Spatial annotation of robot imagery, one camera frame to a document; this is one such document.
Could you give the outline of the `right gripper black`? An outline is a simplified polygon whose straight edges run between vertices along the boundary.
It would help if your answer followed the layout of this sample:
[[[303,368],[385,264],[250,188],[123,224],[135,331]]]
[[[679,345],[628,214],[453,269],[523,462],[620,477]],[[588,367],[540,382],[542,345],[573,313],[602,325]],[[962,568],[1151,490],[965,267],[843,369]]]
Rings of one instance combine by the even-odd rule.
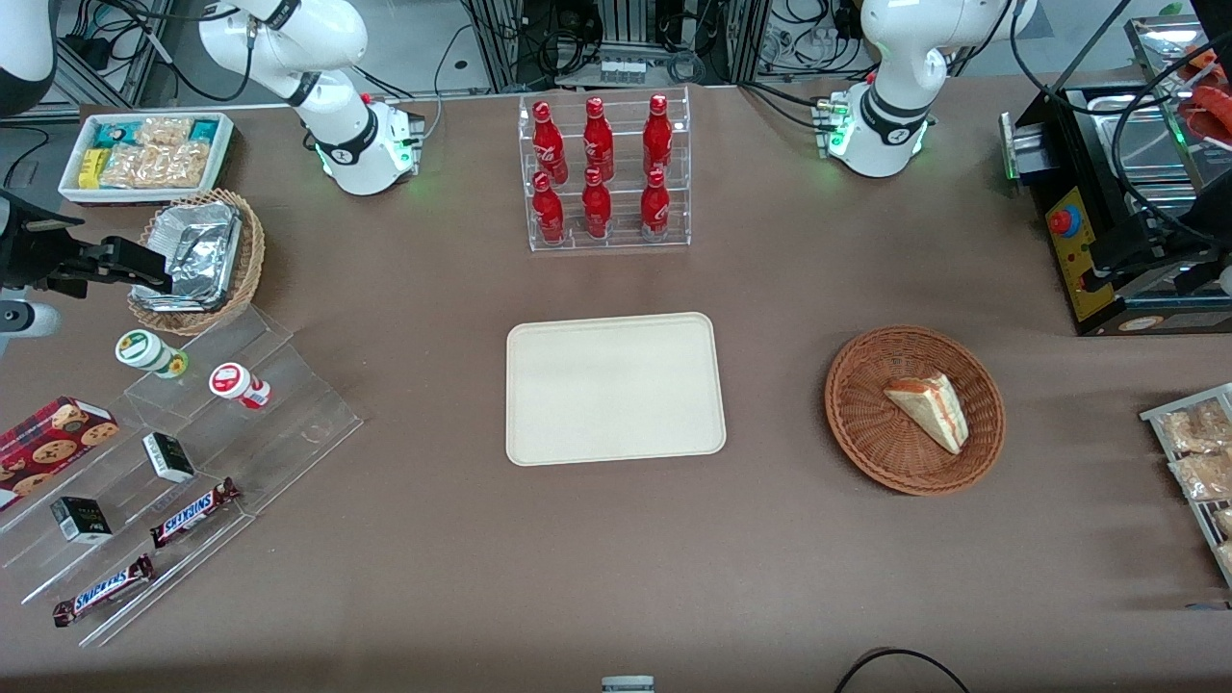
[[[67,229],[83,224],[83,219],[57,215],[14,192],[1,196],[2,289],[87,297],[90,281],[95,280],[172,293],[166,255],[124,238],[106,237],[92,245],[91,260],[79,260],[86,244]]]

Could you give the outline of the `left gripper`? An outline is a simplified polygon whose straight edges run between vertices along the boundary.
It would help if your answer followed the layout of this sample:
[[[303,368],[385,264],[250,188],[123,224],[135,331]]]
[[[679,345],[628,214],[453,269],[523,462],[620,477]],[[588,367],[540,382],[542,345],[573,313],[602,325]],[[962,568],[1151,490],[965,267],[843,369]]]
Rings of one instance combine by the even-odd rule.
[[[1170,228],[1173,231],[1117,224],[1112,231],[1096,234],[1090,245],[1088,291],[1095,293],[1109,285],[1120,289],[1141,273],[1193,259],[1204,250],[1230,253],[1230,171],[1209,182],[1193,206],[1170,222]],[[1230,298],[1230,289],[1225,289],[1226,273],[1230,273],[1226,260],[1181,263],[1173,276],[1173,293],[1177,298]]]

